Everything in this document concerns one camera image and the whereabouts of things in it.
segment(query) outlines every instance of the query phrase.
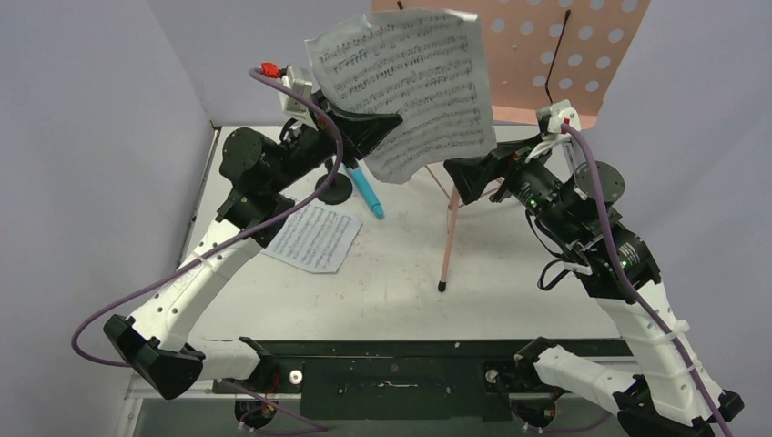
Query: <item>gray wall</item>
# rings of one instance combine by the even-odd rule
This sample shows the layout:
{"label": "gray wall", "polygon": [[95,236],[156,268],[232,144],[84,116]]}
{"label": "gray wall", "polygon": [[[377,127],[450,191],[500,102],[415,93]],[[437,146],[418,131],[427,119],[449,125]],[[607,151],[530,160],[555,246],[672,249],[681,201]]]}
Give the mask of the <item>gray wall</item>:
{"label": "gray wall", "polygon": [[[149,3],[216,123],[276,124],[275,93],[244,71],[266,60],[305,65],[304,38],[370,2]],[[650,242],[700,358],[748,403],[737,435],[764,435],[772,3],[652,3],[588,136],[623,171],[626,223]]]}
{"label": "gray wall", "polygon": [[112,435],[129,373],[69,336],[174,267],[211,127],[146,2],[1,9],[0,433]]}

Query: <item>red connector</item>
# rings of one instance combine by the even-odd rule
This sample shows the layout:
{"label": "red connector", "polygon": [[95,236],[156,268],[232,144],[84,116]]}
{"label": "red connector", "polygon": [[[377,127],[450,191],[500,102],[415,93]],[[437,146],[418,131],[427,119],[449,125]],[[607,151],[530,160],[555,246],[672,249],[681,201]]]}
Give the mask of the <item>red connector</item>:
{"label": "red connector", "polygon": [[272,62],[264,62],[260,64],[260,68],[263,69],[263,76],[265,77],[270,77],[271,79],[281,78],[281,69]]}

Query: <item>music stand leg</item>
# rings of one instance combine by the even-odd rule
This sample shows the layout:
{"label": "music stand leg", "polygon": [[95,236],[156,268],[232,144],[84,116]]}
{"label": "music stand leg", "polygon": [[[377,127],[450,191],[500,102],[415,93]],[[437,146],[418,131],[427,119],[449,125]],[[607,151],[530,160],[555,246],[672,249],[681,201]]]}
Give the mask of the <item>music stand leg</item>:
{"label": "music stand leg", "polygon": [[453,248],[453,234],[456,230],[456,219],[458,218],[458,210],[459,210],[459,204],[461,201],[459,200],[459,194],[456,187],[453,187],[453,192],[451,193],[451,202],[450,202],[450,210],[451,210],[451,222],[448,225],[447,231],[448,231],[448,239],[445,242],[445,258],[442,260],[442,273],[440,274],[440,283],[437,285],[437,290],[440,292],[445,291],[445,288],[448,285],[448,268],[451,265],[451,250]]}

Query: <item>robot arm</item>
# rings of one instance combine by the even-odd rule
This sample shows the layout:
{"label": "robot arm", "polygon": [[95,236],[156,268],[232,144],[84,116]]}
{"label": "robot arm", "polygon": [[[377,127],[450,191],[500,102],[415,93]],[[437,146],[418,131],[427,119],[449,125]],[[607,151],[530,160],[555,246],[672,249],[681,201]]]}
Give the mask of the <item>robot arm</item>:
{"label": "robot arm", "polygon": [[[676,319],[648,247],[622,225],[621,215],[612,208],[625,190],[621,175],[611,166],[597,163],[616,254],[637,293],[672,333],[660,328],[657,320],[626,291],[623,280],[612,268],[588,164],[579,165],[570,179],[562,182],[542,160],[532,159],[547,150],[546,141],[552,140],[552,147],[554,142],[563,141],[560,136],[564,133],[554,132],[554,121],[555,114],[575,113],[566,107],[570,108],[570,104],[560,102],[539,111],[541,143],[534,144],[538,137],[525,140],[518,143],[521,149],[517,152],[500,145],[484,158],[450,159],[444,166],[466,204],[480,196],[479,187],[495,178],[504,178],[491,201],[515,197],[527,214],[535,217],[537,228],[560,248],[564,268],[576,275],[587,294],[614,321],[642,374],[611,371],[546,339],[537,339],[514,357],[518,378],[534,387],[546,384],[582,396],[615,414],[631,436],[713,435],[709,423],[716,418],[689,372],[698,373],[707,397],[718,405],[726,421],[743,408],[742,401],[736,393],[722,391],[696,358],[684,335],[688,324]],[[571,166],[570,139],[561,144]],[[686,365],[672,343],[674,337],[680,340],[694,366]]]}
{"label": "robot arm", "polygon": [[[321,93],[313,99],[341,132],[344,156],[339,158],[347,164],[371,153],[401,123],[398,115],[343,111]],[[232,378],[256,389],[264,386],[265,368],[271,363],[255,341],[188,340],[188,335],[230,278],[281,229],[284,220],[273,222],[294,201],[280,192],[335,153],[327,127],[311,114],[301,119],[303,126],[280,143],[248,128],[226,138],[219,172],[233,188],[183,265],[196,259],[200,264],[160,288],[128,317],[113,315],[104,326],[123,361],[165,399],[177,398],[200,380]],[[232,241],[241,231],[269,221],[273,224],[250,238]],[[227,247],[214,257],[204,256],[218,245]]]}

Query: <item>sheet music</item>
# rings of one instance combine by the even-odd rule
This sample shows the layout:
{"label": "sheet music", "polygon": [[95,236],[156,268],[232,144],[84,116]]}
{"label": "sheet music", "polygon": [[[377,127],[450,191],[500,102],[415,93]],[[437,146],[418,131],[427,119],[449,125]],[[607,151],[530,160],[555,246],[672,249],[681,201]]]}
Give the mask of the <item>sheet music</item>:
{"label": "sheet music", "polygon": [[401,184],[421,167],[496,147],[477,15],[409,9],[360,16],[306,41],[324,95],[358,113],[403,121],[365,158],[372,175]]}
{"label": "sheet music", "polygon": [[356,214],[312,202],[287,218],[262,253],[311,273],[335,273],[360,228]]}

